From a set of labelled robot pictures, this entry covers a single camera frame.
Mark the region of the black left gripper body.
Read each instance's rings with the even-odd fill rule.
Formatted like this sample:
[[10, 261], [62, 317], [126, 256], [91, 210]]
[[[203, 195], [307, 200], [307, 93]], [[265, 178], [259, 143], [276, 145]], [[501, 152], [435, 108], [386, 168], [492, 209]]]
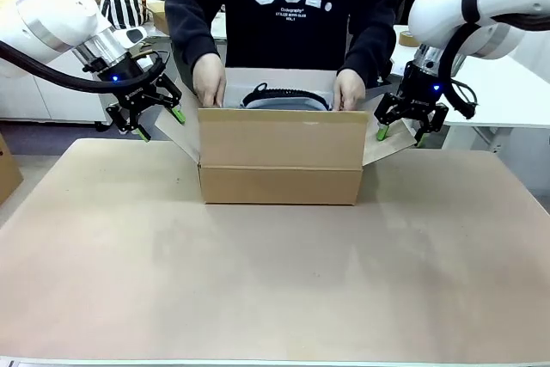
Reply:
[[152, 53], [152, 63], [144, 69], [141, 60], [149, 58], [148, 53], [133, 56], [122, 53], [117, 58], [90, 55], [83, 59], [83, 71], [96, 76], [96, 80], [89, 81], [84, 92], [98, 95], [114, 95], [118, 101], [132, 101], [132, 95], [144, 92], [154, 85], [162, 74], [162, 56]]

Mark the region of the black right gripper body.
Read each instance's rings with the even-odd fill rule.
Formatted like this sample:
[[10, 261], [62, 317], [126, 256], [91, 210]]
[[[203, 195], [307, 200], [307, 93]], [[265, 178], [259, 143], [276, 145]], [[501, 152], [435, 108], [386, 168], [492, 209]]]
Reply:
[[448, 107], [440, 102], [449, 90], [449, 80], [426, 73], [409, 61], [398, 88], [397, 112], [401, 117], [445, 117]]

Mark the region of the grey black zippered pouch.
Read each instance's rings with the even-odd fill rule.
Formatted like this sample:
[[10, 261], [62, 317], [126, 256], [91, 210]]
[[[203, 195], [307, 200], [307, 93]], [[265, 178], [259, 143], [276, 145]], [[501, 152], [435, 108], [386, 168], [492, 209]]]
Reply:
[[272, 89], [267, 83], [260, 83], [242, 98], [240, 108], [330, 112], [332, 105], [324, 97], [313, 92], [300, 89]]

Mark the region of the brown cardboard shipping box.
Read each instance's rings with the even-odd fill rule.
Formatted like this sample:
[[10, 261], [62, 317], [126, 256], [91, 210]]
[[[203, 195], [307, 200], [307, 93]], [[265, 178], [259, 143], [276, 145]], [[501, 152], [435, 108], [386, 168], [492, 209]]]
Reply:
[[394, 122], [376, 139], [379, 101], [353, 112], [240, 108], [260, 83], [316, 93], [333, 104], [330, 70], [228, 68], [220, 108], [204, 108], [182, 90], [181, 125], [167, 111], [156, 127], [194, 162], [208, 204], [353, 205], [364, 167], [413, 146], [409, 125]]

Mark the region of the person's left forearm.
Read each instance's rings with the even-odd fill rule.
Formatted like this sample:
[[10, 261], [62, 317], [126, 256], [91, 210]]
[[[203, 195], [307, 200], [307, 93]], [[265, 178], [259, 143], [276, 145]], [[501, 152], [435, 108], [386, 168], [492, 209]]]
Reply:
[[360, 20], [351, 16], [348, 32], [351, 41], [339, 71], [353, 70], [365, 83], [375, 81], [394, 51], [394, 19]]

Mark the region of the person's right forearm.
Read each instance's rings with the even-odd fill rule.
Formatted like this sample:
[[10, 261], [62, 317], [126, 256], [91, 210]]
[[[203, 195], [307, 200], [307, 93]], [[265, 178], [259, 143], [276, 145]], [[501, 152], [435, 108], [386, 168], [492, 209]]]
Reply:
[[187, 16], [173, 27], [171, 33], [174, 54], [193, 70], [205, 55], [219, 57], [216, 42], [211, 35], [211, 27], [202, 18]]

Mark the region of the small open cardboard box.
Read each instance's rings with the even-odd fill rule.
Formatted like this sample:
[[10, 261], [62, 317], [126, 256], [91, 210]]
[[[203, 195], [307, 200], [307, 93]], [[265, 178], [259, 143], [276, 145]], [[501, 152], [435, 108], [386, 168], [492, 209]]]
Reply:
[[155, 28], [169, 35], [168, 22], [165, 14], [165, 2], [162, 0], [147, 0], [147, 8], [152, 16]]

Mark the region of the person's right hand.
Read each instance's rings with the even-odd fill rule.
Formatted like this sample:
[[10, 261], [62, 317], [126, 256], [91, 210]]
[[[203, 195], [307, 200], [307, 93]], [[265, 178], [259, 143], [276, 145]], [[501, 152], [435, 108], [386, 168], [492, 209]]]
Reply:
[[192, 70], [195, 93], [204, 107], [221, 107], [226, 89], [226, 73], [222, 60], [216, 53], [200, 57]]

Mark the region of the person's left hand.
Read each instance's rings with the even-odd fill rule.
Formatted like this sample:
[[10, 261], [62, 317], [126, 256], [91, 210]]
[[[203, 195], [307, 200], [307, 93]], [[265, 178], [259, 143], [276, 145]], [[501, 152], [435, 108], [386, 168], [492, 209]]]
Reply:
[[343, 69], [333, 85], [333, 110], [353, 111], [365, 94], [365, 84], [360, 75], [354, 70]]

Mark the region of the white side table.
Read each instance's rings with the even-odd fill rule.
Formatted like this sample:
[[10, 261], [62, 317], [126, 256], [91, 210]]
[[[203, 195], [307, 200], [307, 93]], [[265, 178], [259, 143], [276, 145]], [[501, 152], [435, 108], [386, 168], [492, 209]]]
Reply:
[[550, 84], [511, 57], [468, 57], [455, 80], [474, 91], [479, 105], [471, 119], [449, 111], [444, 122], [449, 127], [444, 149], [471, 150], [481, 141], [497, 154], [515, 129], [550, 131]]

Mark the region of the white cabinet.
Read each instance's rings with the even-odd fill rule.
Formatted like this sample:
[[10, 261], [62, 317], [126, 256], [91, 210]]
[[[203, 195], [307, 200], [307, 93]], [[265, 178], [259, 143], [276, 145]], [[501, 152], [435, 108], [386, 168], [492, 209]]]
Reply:
[[64, 89], [32, 75], [0, 77], [0, 119], [107, 122], [98, 95]]

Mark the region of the navy CGP sweatshirt torso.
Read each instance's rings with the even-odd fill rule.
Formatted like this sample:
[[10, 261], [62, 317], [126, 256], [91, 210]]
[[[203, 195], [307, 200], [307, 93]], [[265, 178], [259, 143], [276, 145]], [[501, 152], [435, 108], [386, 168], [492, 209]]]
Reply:
[[351, 16], [394, 19], [396, 0], [166, 0], [169, 33], [187, 16], [211, 26], [226, 15], [231, 67], [338, 70], [351, 36]]

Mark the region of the cardboard carton with red print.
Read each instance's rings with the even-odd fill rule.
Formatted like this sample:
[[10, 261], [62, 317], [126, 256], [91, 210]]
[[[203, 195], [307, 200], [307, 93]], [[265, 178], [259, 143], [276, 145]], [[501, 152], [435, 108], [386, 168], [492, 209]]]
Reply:
[[0, 206], [22, 183], [21, 171], [0, 133]]

